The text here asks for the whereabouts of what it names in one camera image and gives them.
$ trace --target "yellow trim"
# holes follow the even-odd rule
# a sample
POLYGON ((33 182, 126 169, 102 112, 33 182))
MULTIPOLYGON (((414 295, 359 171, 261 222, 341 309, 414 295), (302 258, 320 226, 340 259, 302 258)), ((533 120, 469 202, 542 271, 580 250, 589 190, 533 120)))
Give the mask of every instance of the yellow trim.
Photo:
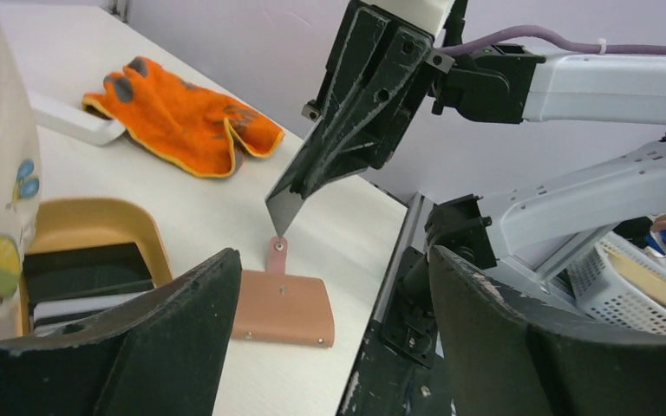
POLYGON ((279 144, 282 143, 282 139, 284 138, 284 130, 280 131, 279 134, 277 135, 277 138, 274 139, 274 142, 272 142, 271 147, 269 151, 266 153, 259 153, 259 152, 254 152, 251 150, 251 148, 246 145, 246 142, 244 142, 241 139, 241 136, 236 133, 236 130, 231 127, 231 134, 233 135, 233 138, 238 142, 241 143, 241 146, 244 147, 244 149, 251 155, 254 156, 255 158, 260 158, 260 159, 266 159, 271 156, 272 153, 274 153, 275 150, 277 150, 277 147, 279 147, 279 144))
MULTIPOLYGON (((103 115, 105 115, 105 116, 107 116, 111 119, 116 119, 116 117, 113 114, 111 114, 111 112, 109 112, 100 102, 98 102, 97 100, 95 100, 93 98, 84 97, 83 100, 82 100, 82 106, 83 106, 84 110, 87 109, 88 107, 92 107, 92 108, 95 108, 95 110, 97 110, 99 113, 101 113, 101 114, 103 114, 103 115)), ((232 138, 232 133, 231 133, 233 131, 233 129, 231 127, 231 123, 228 121, 228 119, 224 119, 223 120, 223 125, 224 125, 225 136, 228 140, 228 149, 229 149, 229 154, 228 155, 231 158, 231 170, 227 173, 205 174, 205 175, 195 172, 193 169, 191 169, 190 167, 185 165, 185 163, 183 163, 182 160, 167 156, 167 155, 165 155, 163 153, 160 153, 160 152, 156 152, 151 147, 149 147, 149 145, 146 142, 139 139, 139 137, 137 137, 137 135, 134 133, 134 131, 132 131, 131 128, 126 127, 126 126, 124 126, 124 127, 126 127, 127 132, 131 136, 131 138, 134 141, 136 141, 137 143, 139 143, 140 145, 142 145, 142 147, 147 149, 150 153, 152 153, 153 155, 157 156, 160 159, 163 159, 163 160, 166 160, 168 162, 171 162, 171 163, 175 164, 177 167, 179 167, 180 169, 182 169, 183 171, 185 171, 187 173, 190 173, 191 175, 193 175, 196 178, 228 178, 231 175, 233 175, 233 173, 236 171, 236 153, 235 153, 236 151, 234 150, 234 146, 233 146, 233 138, 232 138)))

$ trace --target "robotic arm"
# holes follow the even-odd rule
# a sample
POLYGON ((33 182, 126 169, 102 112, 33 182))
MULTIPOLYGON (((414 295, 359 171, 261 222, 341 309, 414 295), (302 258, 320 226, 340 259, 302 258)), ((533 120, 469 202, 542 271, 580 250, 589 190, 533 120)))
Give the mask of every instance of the robotic arm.
MULTIPOLYGON (((316 125, 266 201, 277 234, 322 186, 381 168, 427 95, 434 114, 451 107, 475 122, 666 125, 666 48, 577 45, 534 27, 464 44, 466 7, 466 0, 349 3, 319 94, 303 111, 316 125), (490 42, 515 36, 585 53, 490 42)), ((664 211, 666 138, 534 187, 442 204, 428 242, 484 270, 511 263, 544 283, 615 224, 664 211), (536 250, 541 244, 548 247, 536 250)))

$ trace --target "white plastic basket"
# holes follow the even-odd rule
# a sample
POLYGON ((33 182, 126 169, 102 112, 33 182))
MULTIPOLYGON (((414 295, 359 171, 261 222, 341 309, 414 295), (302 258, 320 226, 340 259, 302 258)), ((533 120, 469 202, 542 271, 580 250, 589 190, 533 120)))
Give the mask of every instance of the white plastic basket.
POLYGON ((568 267, 576 306, 594 319, 666 335, 666 308, 627 282, 611 266, 602 246, 622 253, 666 279, 662 265, 614 232, 568 267))

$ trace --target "orange towel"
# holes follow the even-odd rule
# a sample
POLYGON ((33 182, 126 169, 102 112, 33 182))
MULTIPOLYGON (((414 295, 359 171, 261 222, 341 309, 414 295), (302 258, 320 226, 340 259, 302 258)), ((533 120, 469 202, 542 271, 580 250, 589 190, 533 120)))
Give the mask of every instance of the orange towel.
POLYGON ((138 56, 103 80, 105 94, 83 96, 86 110, 117 119, 158 157, 200 178, 225 178, 244 153, 269 157, 282 128, 225 94, 180 79, 138 56))

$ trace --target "metal bracket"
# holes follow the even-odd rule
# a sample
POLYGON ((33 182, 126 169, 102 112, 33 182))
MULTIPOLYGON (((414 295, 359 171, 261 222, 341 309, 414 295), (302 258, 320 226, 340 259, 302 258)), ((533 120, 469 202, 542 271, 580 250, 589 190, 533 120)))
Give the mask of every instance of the metal bracket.
POLYGON ((433 49, 433 51, 430 52, 430 55, 428 56, 426 62, 432 65, 433 67, 437 68, 441 72, 447 74, 448 72, 450 72, 450 69, 453 67, 455 59, 452 56, 445 55, 433 49))
POLYGON ((106 0, 103 9, 123 23, 128 23, 131 0, 106 0))
POLYGON ((418 283, 425 289, 423 295, 427 299, 424 302, 432 302, 429 299, 430 283, 425 255, 408 247, 402 253, 398 282, 392 291, 382 322, 382 340, 397 353, 430 368, 433 366, 438 326, 432 308, 423 308, 422 302, 413 302, 409 297, 409 290, 405 289, 405 278, 412 276, 412 270, 415 271, 415 279, 422 279, 418 283))
POLYGON ((402 257, 408 249, 427 251, 428 246, 425 235, 425 223, 433 210, 433 201, 425 198, 420 193, 416 193, 408 203, 407 214, 405 215, 400 236, 397 238, 392 258, 389 260, 387 275, 384 277, 384 283, 379 291, 379 296, 374 306, 373 319, 377 322, 384 321, 384 314, 389 308, 389 300, 392 297, 392 291, 395 289, 397 277, 400 274, 402 257))
POLYGON ((320 111, 313 107, 313 103, 314 101, 310 101, 303 107, 303 117, 310 121, 316 121, 320 117, 320 111))

